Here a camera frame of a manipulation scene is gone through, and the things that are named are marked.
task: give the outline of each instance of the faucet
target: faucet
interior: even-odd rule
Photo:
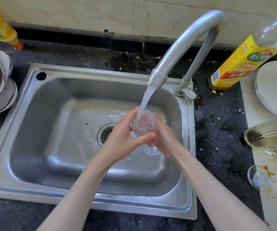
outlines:
[[[185,52],[208,30],[206,39],[194,58],[188,72],[182,78],[179,85],[174,88],[174,94],[178,97],[185,97],[188,102],[194,100],[196,93],[188,88],[194,73],[202,64],[220,31],[220,25],[224,22],[224,12],[212,10],[195,20],[171,45],[159,64],[152,70],[148,77],[148,85],[160,89],[168,78],[173,66],[185,54]]]

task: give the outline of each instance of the hand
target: hand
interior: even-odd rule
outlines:
[[[172,129],[156,113],[154,113],[154,117],[156,118],[158,129],[156,131],[156,137],[152,142],[168,159],[176,161],[170,149],[172,146],[174,147],[174,145],[176,146],[176,144],[178,145],[180,143],[176,139]]]
[[[126,116],[121,118],[99,151],[101,154],[105,154],[104,157],[110,161],[111,165],[127,157],[140,145],[144,143],[151,144],[152,140],[156,137],[155,133],[147,133],[138,138],[131,136],[130,123],[136,118],[137,112],[138,107],[129,111]]]

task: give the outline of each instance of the kitchen counter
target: kitchen counter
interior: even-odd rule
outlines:
[[[23,51],[0,42],[0,50],[13,60],[11,77],[18,89],[34,62],[149,74],[160,60],[157,57],[163,56],[155,55],[154,50],[142,54],[129,48],[127,52],[127,44],[123,45],[125,51],[118,51],[32,40],[22,42],[25,45]],[[170,77],[182,78],[194,57],[195,54],[187,54],[182,58]],[[207,78],[221,65],[223,58],[217,56],[216,50],[207,58],[213,61],[205,60],[193,77],[198,94],[194,102],[196,157],[224,186],[264,219],[260,194],[247,179],[247,170],[254,161],[251,148],[241,138],[247,122],[240,85],[238,83],[223,91],[223,95],[212,93],[207,86]],[[0,129],[7,113],[0,114]],[[197,207],[198,218],[195,221],[90,210],[83,230],[214,230],[199,200]],[[0,199],[0,231],[36,230],[53,208],[53,205]]]

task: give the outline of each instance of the sink rim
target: sink rim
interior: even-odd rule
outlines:
[[[40,71],[46,72],[56,72],[59,71],[58,76],[50,75],[44,81],[37,81],[37,84],[33,84],[33,79]],[[11,141],[13,143],[14,137],[11,136],[11,132],[17,133],[18,128],[22,122],[22,117],[24,117],[25,112],[30,103],[30,98],[28,97],[28,91],[30,87],[37,89],[43,83],[55,79],[56,77],[68,78],[69,74],[72,73],[74,76],[71,78],[84,78],[84,79],[95,79],[99,80],[99,76],[105,77],[108,81],[116,81],[131,84],[142,84],[147,85],[148,75],[136,74],[136,73],[125,73],[98,69],[87,69],[87,68],[77,68],[68,66],[53,66],[45,64],[34,63],[30,66],[28,74],[19,92],[18,99],[10,110],[7,118],[0,131],[0,170],[3,166],[7,166],[8,169],[3,169],[3,176],[0,176],[0,198],[32,201],[39,203],[57,204],[61,198],[67,193],[67,189],[51,188],[49,187],[49,192],[47,191],[48,186],[42,186],[27,182],[22,182],[15,177],[11,168],[9,167],[9,153],[2,154],[1,149],[4,147],[5,142]],[[164,84],[163,89],[168,89],[172,93],[172,84],[177,85],[180,79],[168,78],[166,84]],[[183,142],[186,147],[189,148],[191,153],[195,156],[195,127],[194,127],[194,103],[191,102],[189,106],[184,105],[182,108],[182,125],[183,125]],[[174,189],[165,195],[158,197],[146,197],[146,196],[133,196],[133,195],[116,195],[116,194],[100,194],[95,195],[94,201],[92,202],[92,209],[100,210],[110,210],[119,212],[129,212],[147,215],[158,215],[166,217],[176,217],[184,219],[196,219],[197,218],[197,208],[196,208],[196,194],[192,187],[187,182],[185,176],[181,173],[180,179],[176,187],[180,187],[180,184],[186,184],[187,195],[191,195],[188,198],[187,204],[184,206],[167,206],[167,199],[178,199],[178,194]],[[170,197],[171,193],[175,192],[174,197]]]

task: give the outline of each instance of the sink drain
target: sink drain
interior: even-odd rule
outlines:
[[[100,147],[102,147],[103,143],[107,140],[107,138],[110,136],[114,126],[116,124],[107,124],[104,127],[102,127],[98,132],[98,144]]]

